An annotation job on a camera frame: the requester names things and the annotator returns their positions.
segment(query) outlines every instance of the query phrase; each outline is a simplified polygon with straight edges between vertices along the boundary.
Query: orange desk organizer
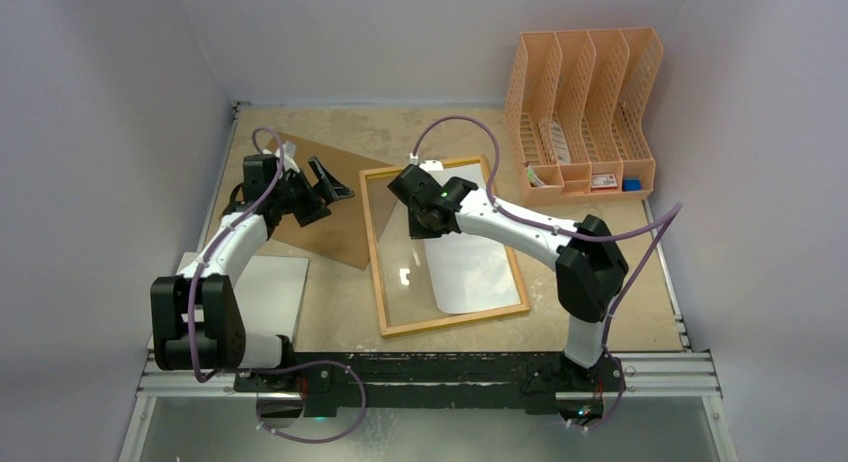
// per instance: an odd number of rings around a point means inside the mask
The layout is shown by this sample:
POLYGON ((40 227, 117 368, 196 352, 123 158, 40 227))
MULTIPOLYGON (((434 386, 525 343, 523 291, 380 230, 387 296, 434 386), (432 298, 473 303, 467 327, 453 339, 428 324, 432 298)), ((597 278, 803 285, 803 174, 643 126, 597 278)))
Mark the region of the orange desk organizer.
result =
POLYGON ((652 28, 521 34, 504 115, 519 174, 530 165, 545 183, 519 177, 525 206, 651 193, 656 162, 642 115, 661 59, 652 28), (558 157, 557 144, 568 158, 558 157), (593 189, 592 176, 605 174, 617 187, 593 189), (625 179, 638 179, 641 190, 622 191, 625 179))

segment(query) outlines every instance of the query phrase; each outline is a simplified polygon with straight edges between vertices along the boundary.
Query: wooden picture frame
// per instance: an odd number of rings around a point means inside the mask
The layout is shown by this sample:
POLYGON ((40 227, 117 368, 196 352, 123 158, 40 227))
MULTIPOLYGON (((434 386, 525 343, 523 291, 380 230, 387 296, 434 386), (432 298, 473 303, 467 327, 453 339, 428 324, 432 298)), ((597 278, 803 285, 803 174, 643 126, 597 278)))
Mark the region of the wooden picture frame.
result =
MULTIPOLYGON (((488 179, 489 167, 486 159, 482 156, 464 157, 456 159, 448 159, 442 161, 445 167, 458 167, 462 165, 480 164, 483 171, 483 178, 488 179)), ((403 167, 386 167, 379 169, 363 170, 359 173, 359 183, 362 190, 362 203, 365 212, 365 232, 368 238, 368 251, 371 257, 371 274, 374 280, 374 293, 377 301, 377 320, 380 326, 380 335, 383 337, 392 337, 402 334, 411 334, 425 330, 438 329, 442 327, 451 327, 469 322, 480 320, 499 318, 510 315, 526 314, 530 311, 530 299, 527 297, 527 289, 524 286, 524 279, 521 276, 521 270, 518 267, 518 261, 515 258, 515 251, 511 247, 504 246, 507 260, 509 261, 510 270, 512 272, 513 281, 515 282, 516 291, 518 292, 519 303, 507 307, 496 309, 483 310, 469 314, 447 315, 445 317, 425 320, 421 322, 413 322, 402 325, 389 324, 389 307, 386 301, 383 275, 380 268, 380 259, 377 251, 377 235, 373 222, 373 212, 371 207, 371 196, 368 193, 368 182, 374 179, 384 178, 388 184, 392 177, 399 174, 403 167)))

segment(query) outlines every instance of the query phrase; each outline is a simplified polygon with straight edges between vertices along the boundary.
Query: white paper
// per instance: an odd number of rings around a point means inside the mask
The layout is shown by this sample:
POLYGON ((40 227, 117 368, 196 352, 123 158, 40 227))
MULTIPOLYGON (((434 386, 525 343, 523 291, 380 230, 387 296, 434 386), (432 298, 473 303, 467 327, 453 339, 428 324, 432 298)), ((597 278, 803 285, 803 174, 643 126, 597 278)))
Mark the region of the white paper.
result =
MULTIPOLYGON (((462 177, 485 190, 480 164, 433 172, 444 184, 462 177)), ((449 234, 424 241, 433 293, 439 310, 467 314, 521 302, 503 244, 476 235, 449 234)))

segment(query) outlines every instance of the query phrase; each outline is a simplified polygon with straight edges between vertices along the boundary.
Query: cable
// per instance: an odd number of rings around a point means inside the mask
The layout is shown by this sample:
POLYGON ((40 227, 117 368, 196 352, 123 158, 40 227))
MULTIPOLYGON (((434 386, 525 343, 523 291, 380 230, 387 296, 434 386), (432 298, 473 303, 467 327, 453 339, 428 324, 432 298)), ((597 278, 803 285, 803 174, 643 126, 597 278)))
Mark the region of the cable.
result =
MULTIPOLYGON (((268 132, 277 140, 277 145, 280 148, 280 153, 284 153, 285 144, 283 144, 280 136, 277 135, 277 132, 268 128, 268 127, 259 127, 253 131, 251 135, 251 139, 253 140, 253 146, 259 150, 259 153, 262 153, 262 150, 259 149, 259 144, 256 142, 256 135, 259 132, 268 132)), ((210 372, 203 373, 200 370, 200 355, 197 350, 197 329, 195 327, 194 322, 194 306, 195 301, 197 300, 197 284, 200 281, 200 275, 203 273, 203 270, 209 266, 209 258, 212 254, 215 253, 215 250, 219 245, 227 238, 230 233, 233 232, 234 227, 238 227, 242 222, 247 220, 248 217, 253 215, 256 212, 256 209, 265 202, 265 199, 271 195, 271 192, 274 190, 274 186, 276 185, 277 180, 282 177, 283 172, 285 172, 285 167, 283 163, 283 158, 277 159, 277 172, 274 175, 271 183, 268 184, 268 187, 265 188, 265 192, 262 192, 262 195, 259 196, 256 201, 251 204, 250 207, 240 216, 236 218, 230 225, 228 225, 224 230, 222 230, 215 238, 212 239, 212 242, 206 247, 206 250, 203 251, 203 254, 200 256, 200 262, 197 264, 197 268, 194 271, 194 275, 191 278, 191 284, 189 285, 188 290, 188 345, 189 352, 191 354, 191 369, 194 371, 194 378, 197 379, 201 384, 206 383, 211 379, 216 373, 218 373, 217 369, 213 369, 210 372)))
POLYGON ((351 423, 345 430, 339 432, 338 434, 332 437, 326 437, 323 439, 306 439, 303 437, 298 437, 296 435, 287 434, 285 432, 280 432, 277 429, 270 427, 268 424, 262 420, 262 412, 260 411, 260 407, 257 405, 256 407, 256 418, 259 420, 259 425, 257 428, 265 429, 271 435, 276 435, 278 437, 282 437, 284 439, 288 439, 294 442, 300 442, 303 444, 325 444, 327 442, 332 442, 334 440, 339 440, 342 437, 350 434, 362 421, 365 419, 365 384, 362 382, 362 379, 359 378, 359 375, 353 371, 348 365, 344 365, 342 363, 336 362, 334 360, 316 360, 314 362, 307 362, 305 364, 295 365, 293 367, 287 367, 285 369, 251 369, 250 372, 255 374, 274 374, 274 375, 282 375, 288 374, 291 372, 297 372, 299 370, 303 370, 309 367, 314 367, 316 365, 333 365, 339 368, 344 369, 345 373, 350 374, 353 377, 353 380, 356 381, 356 384, 359 386, 359 396, 360 396, 360 406, 359 413, 356 415, 356 419, 354 419, 353 423, 351 423))
MULTIPOLYGON (((277 134, 277 132, 268 128, 268 127, 259 127, 259 128, 257 128, 256 130, 253 131, 253 134, 251 135, 251 140, 253 141, 253 146, 256 148, 256 150, 260 154, 262 153, 262 149, 259 147, 259 143, 256 141, 256 136, 260 132, 268 132, 269 134, 271 134, 274 137, 274 139, 276 139, 276 141, 277 141, 277 146, 280 149, 280 154, 285 154, 285 144, 283 143, 282 139, 280 139, 280 136, 277 134)), ((212 239, 212 242, 210 242, 209 245, 206 247, 206 250, 203 251, 203 254, 201 255, 201 258, 200 258, 200 262, 197 264, 197 269, 195 270, 194 276, 191 279, 191 285, 189 286, 189 292, 188 292, 189 352, 191 353, 191 368, 194 371, 194 377, 201 384, 208 382, 209 379, 211 379, 218 372, 218 370, 214 369, 214 370, 204 374, 201 371, 201 368, 200 368, 200 355, 199 355, 198 349, 197 349, 197 330, 196 330, 195 320, 194 320, 194 307, 195 307, 195 302, 196 302, 196 298, 197 298, 197 284, 200 281, 200 275, 203 273, 203 269, 205 269, 208 266, 210 256, 213 253, 215 253, 215 250, 218 248, 219 245, 221 245, 221 243, 224 241, 224 239, 233 230, 235 230, 234 229, 235 227, 238 227, 239 224, 241 224, 242 222, 247 220, 248 217, 253 215, 256 212, 256 210, 259 208, 259 206, 262 205, 263 202, 265 202, 265 199, 267 199, 268 196, 271 194, 271 192, 274 190, 274 186, 276 185, 277 180, 279 180, 283 176, 283 173, 285 173, 285 162, 284 162, 284 160, 285 160, 285 157, 282 157, 282 156, 277 159, 277 172, 275 173, 274 178, 272 179, 271 183, 268 184, 268 187, 265 189, 264 192, 262 192, 262 195, 260 195, 259 198, 256 199, 256 201, 254 201, 253 204, 251 204, 250 207, 248 207, 248 209, 242 213, 242 215, 240 215, 238 218, 236 218, 224 230, 222 230, 218 235, 216 235, 214 239, 212 239)), ((230 194, 230 202, 231 203, 235 200, 235 196, 238 193, 237 191, 238 191, 238 187, 233 189, 233 192, 230 194)), ((354 422, 348 428, 346 428, 342 432, 340 432, 340 433, 338 433, 338 434, 336 434, 332 437, 327 437, 327 438, 324 438, 324 439, 305 439, 305 438, 298 437, 298 436, 295 436, 295 435, 286 434, 284 432, 279 432, 276 429, 269 427, 262 420, 262 413, 260 411, 260 407, 257 405, 256 416, 259 419, 259 425, 260 425, 261 428, 265 429, 266 431, 268 431, 272 435, 277 435, 279 437, 283 437, 283 438, 286 438, 286 439, 289 439, 289 440, 292 440, 292 441, 295 441, 295 442, 302 442, 304 444, 322 444, 322 443, 332 442, 334 440, 341 439, 342 437, 353 432, 359 426, 359 424, 362 423, 362 420, 365 418, 365 403, 366 403, 365 384, 363 384, 362 379, 359 378, 359 375, 357 375, 356 372, 354 372, 353 369, 351 369, 347 365, 343 365, 343 364, 340 364, 339 362, 335 362, 335 361, 332 361, 332 360, 320 360, 320 361, 315 361, 315 362, 307 362, 305 364, 295 365, 295 366, 292 366, 292 367, 287 367, 285 369, 249 369, 249 372, 256 373, 256 374, 282 375, 282 374, 287 374, 287 373, 291 373, 291 372, 297 372, 299 370, 303 370, 303 369, 313 367, 313 366, 316 366, 316 365, 334 365, 334 366, 337 366, 337 367, 341 367, 342 369, 345 370, 345 373, 349 373, 351 375, 351 377, 353 377, 353 379, 356 381, 357 385, 359 386, 359 393, 360 393, 361 400, 362 400, 362 403, 360 405, 359 414, 357 415, 356 420, 354 420, 354 422)))
POLYGON ((619 241, 619 240, 630 239, 630 238, 636 237, 637 235, 642 235, 642 234, 648 233, 652 230, 659 229, 657 231, 657 235, 654 237, 654 239, 651 241, 651 244, 648 246, 648 250, 645 251, 645 255, 642 256, 642 259, 636 265, 636 268, 633 269, 633 273, 630 275, 630 278, 627 280, 627 283, 624 284, 624 287, 622 287, 621 291, 618 293, 618 296, 615 298, 615 300, 613 300, 613 302, 610 304, 610 307, 607 310, 607 321, 604 325, 604 333, 603 333, 603 338, 601 339, 601 346, 603 347, 603 355, 605 357, 612 357, 613 361, 615 362, 616 366, 618 367, 619 388, 618 388, 618 394, 616 395, 615 400, 613 401, 612 406, 610 407, 610 410, 606 412, 604 417, 601 420, 599 420, 597 423, 593 424, 591 427, 583 427, 583 430, 586 430, 586 431, 596 429, 596 428, 600 427, 601 425, 603 425, 607 420, 609 420, 610 416, 612 416, 612 414, 615 413, 616 409, 618 408, 618 405, 621 403, 621 397, 624 394, 624 371, 621 368, 621 361, 617 357, 613 357, 612 354, 609 353, 609 350, 607 349, 607 346, 606 346, 607 339, 609 338, 610 328, 612 327, 613 316, 615 315, 615 311, 618 309, 618 306, 621 304, 621 301, 624 300, 624 296, 630 290, 630 287, 633 286, 633 282, 636 281, 636 278, 642 272, 642 269, 645 268, 645 264, 647 264, 648 260, 651 257, 651 254, 654 252, 654 249, 656 249, 657 245, 660 242, 660 239, 662 239, 666 230, 668 230, 668 227, 671 225, 671 222, 674 221, 674 218, 677 217, 677 214, 680 212, 680 209, 683 208, 683 204, 680 204, 680 203, 675 204, 675 206, 672 207, 671 210, 669 210, 665 215, 663 215, 662 217, 654 220, 653 222, 651 222, 651 223, 649 223, 649 224, 647 224, 644 227, 641 227, 639 229, 631 230, 629 232, 624 232, 622 234, 607 235, 607 236, 600 236, 600 237, 580 234, 578 232, 566 230, 566 229, 563 229, 561 227, 555 227, 553 225, 549 225, 549 224, 545 224, 545 223, 541 223, 541 222, 536 222, 536 221, 530 220, 530 219, 525 219, 521 216, 518 216, 518 215, 515 215, 515 214, 509 212, 508 210, 503 208, 499 203, 497 203, 497 200, 495 199, 495 194, 493 192, 493 186, 494 186, 494 183, 495 183, 495 175, 498 172, 498 168, 500 168, 501 148, 500 148, 500 144, 498 143, 497 137, 495 136, 494 132, 492 132, 492 129, 490 129, 488 126, 486 126, 486 124, 484 124, 483 122, 475 119, 474 117, 468 117, 468 116, 465 116, 465 115, 449 115, 447 117, 442 117, 440 119, 436 119, 435 121, 433 121, 433 123, 431 123, 429 126, 427 126, 427 128, 424 129, 424 131, 418 137, 418 140, 415 142, 415 145, 412 148, 412 154, 411 155, 417 156, 418 155, 418 149, 421 147, 421 143, 424 141, 424 137, 426 137, 427 134, 431 130, 433 130, 433 128, 435 128, 437 125, 439 125, 443 122, 446 122, 448 120, 464 120, 466 122, 471 122, 472 124, 483 129, 483 131, 485 131, 486 134, 489 136, 489 139, 491 139, 492 146, 495 149, 495 164, 492 167, 492 171, 489 173, 489 178, 486 180, 486 197, 489 199, 489 203, 492 204, 492 207, 494 207, 495 210, 497 210, 498 213, 500 213, 504 217, 506 217, 506 218, 508 218, 508 219, 510 219, 514 222, 518 222, 520 224, 524 224, 524 225, 534 227, 534 228, 537 228, 537 229, 546 230, 546 231, 549 231, 551 233, 566 235, 566 236, 573 237, 575 239, 583 240, 583 241, 586 241, 586 242, 598 242, 598 243, 600 243, 600 242, 616 242, 616 241, 619 241))

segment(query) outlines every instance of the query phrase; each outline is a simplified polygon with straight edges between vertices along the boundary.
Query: gray wall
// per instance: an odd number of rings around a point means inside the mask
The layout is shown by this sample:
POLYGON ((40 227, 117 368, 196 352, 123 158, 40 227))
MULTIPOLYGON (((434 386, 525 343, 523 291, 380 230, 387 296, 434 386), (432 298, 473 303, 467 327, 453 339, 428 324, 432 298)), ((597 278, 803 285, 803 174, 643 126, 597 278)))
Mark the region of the gray wall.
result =
POLYGON ((655 213, 746 461, 848 452, 848 0, 688 0, 650 107, 655 213))
POLYGON ((177 0, 0 0, 0 459, 115 460, 228 100, 177 0))
POLYGON ((503 103, 521 31, 653 25, 684 0, 181 0, 254 102, 503 103))

